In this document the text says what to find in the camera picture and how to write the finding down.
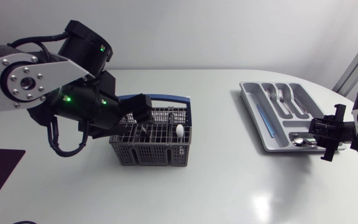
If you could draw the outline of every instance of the white table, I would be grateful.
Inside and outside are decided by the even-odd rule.
[[[267,153],[240,81],[298,82],[326,114],[352,102],[299,78],[256,70],[118,70],[116,95],[191,96],[187,167],[123,167],[108,138],[58,157],[26,110],[0,112],[0,148],[26,154],[0,191],[0,223],[358,223],[358,153]],[[63,150],[76,122],[59,118]]]

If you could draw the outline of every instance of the black cable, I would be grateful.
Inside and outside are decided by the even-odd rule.
[[[59,41],[59,40],[66,39],[69,36],[70,36],[69,33],[64,32],[62,34],[53,35],[53,36],[26,37],[23,39],[19,39],[11,44],[8,43],[7,45],[10,47],[16,48],[20,45],[27,44],[27,43]]]
[[[47,62],[50,62],[50,53],[46,48],[46,46],[44,46],[44,44],[42,44],[41,42],[34,42],[34,43],[37,44],[42,49],[42,51],[45,54],[45,57],[47,58]]]
[[[32,221],[20,221],[20,222],[15,222],[13,224],[36,224],[36,223]]]
[[[48,128],[48,142],[50,144],[50,147],[59,156],[70,157],[79,153],[86,146],[86,140],[88,140],[88,135],[89,135],[90,122],[85,121],[85,128],[84,128],[84,133],[82,135],[82,142],[80,143],[80,146],[77,149],[70,152],[65,152],[59,148],[59,143],[58,143],[59,132],[58,132],[58,124],[57,124],[56,117],[53,117],[52,122],[50,123],[49,126],[47,126],[47,128]]]

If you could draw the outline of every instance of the white wall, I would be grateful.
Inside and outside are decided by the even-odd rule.
[[[114,69],[252,68],[332,88],[358,52],[358,0],[0,0],[0,44],[70,19],[112,45]]]

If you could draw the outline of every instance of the wire basket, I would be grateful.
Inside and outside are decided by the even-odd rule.
[[[110,137],[110,144],[123,166],[187,166],[191,143],[190,99],[170,95],[149,95],[152,100],[185,103],[186,108],[152,108],[154,124],[137,124],[132,114],[123,117],[121,124],[128,130]],[[131,96],[120,96],[121,100]],[[184,135],[179,138],[177,126]]]

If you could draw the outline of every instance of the silver metal bracket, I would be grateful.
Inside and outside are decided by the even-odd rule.
[[[1,57],[0,111],[35,107],[45,100],[41,96],[88,74],[88,71],[71,60],[59,55],[55,56],[60,57],[61,61],[34,64],[34,56],[26,53]],[[1,81],[5,69],[17,62],[28,62],[30,65],[15,68],[7,74],[6,80]],[[7,93],[10,94],[9,97],[2,90],[3,85],[7,87],[6,92],[9,92]]]

